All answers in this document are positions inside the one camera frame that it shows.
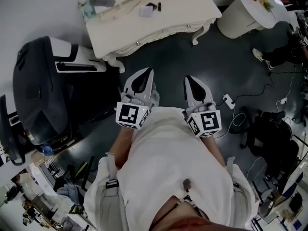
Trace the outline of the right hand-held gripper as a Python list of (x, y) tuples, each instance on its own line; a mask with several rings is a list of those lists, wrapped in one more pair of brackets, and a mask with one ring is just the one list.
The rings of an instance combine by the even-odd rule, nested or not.
[(207, 138), (221, 131), (220, 110), (216, 109), (209, 87), (198, 78), (187, 75), (184, 78), (184, 92), (187, 105), (191, 107), (182, 113), (193, 135)]

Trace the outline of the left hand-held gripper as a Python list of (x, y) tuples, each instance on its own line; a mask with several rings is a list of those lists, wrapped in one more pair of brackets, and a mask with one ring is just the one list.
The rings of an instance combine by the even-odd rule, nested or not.
[(116, 106), (116, 123), (122, 127), (141, 129), (152, 109), (159, 105), (154, 70), (144, 68), (131, 75), (124, 85), (121, 101)]

